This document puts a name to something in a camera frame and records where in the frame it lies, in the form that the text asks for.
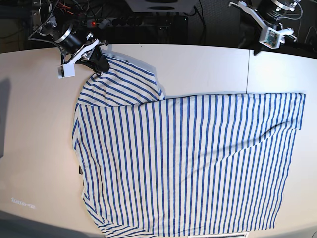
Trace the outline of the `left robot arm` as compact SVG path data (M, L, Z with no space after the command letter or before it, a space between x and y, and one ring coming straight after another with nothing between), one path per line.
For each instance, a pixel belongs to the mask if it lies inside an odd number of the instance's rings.
M289 13L294 12L296 7L300 10L298 16ZM269 24L277 24L282 19L300 20L303 17L300 0L262 0L257 13Z

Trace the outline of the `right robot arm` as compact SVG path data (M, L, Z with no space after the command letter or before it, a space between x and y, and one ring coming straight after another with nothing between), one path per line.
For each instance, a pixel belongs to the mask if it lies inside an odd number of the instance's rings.
M33 32L28 40L53 44L60 51L59 78L75 76L75 65L81 64L101 75L108 72L109 63L99 40L88 28L81 27L83 8L73 10L61 0L32 1Z

